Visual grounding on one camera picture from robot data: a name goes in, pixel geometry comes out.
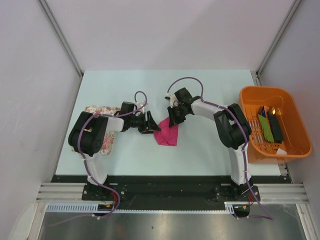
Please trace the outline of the pink paper napkin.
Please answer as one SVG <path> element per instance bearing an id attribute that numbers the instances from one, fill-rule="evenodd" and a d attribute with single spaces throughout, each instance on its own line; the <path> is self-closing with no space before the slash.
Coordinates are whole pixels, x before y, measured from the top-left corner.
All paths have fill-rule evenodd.
<path id="1" fill-rule="evenodd" d="M 178 143 L 179 125 L 169 127 L 170 118 L 167 117 L 159 123 L 160 131 L 154 131 L 155 141 L 160 146 L 175 147 Z"/>

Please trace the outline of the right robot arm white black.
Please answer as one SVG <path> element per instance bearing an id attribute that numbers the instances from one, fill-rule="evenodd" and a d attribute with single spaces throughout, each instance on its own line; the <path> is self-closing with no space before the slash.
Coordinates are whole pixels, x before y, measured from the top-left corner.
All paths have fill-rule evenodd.
<path id="1" fill-rule="evenodd" d="M 193 97 L 185 87 L 174 94 L 166 93 L 165 99 L 170 101 L 167 108 L 170 128 L 183 123 L 187 115 L 214 121 L 219 139 L 229 153 L 230 177 L 235 184 L 230 188 L 230 194 L 235 200 L 242 201 L 252 187 L 252 176 L 248 169 L 248 145 L 252 129 L 241 107 L 237 103 L 218 105 L 205 101 L 201 95 Z"/>

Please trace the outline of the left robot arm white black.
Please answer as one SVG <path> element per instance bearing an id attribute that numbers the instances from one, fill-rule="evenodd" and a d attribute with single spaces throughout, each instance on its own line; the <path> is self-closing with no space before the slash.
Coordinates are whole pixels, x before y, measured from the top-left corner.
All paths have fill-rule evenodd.
<path id="1" fill-rule="evenodd" d="M 93 194 L 100 200 L 107 199 L 111 193 L 111 188 L 104 184 L 108 174 L 99 157 L 106 133 L 125 132 L 130 128 L 136 128 L 141 134 L 161 130 L 151 112 L 144 111 L 145 105 L 145 102 L 124 101 L 115 115 L 83 111 L 68 136 L 68 144 L 82 156 L 87 180 L 95 185 Z"/>

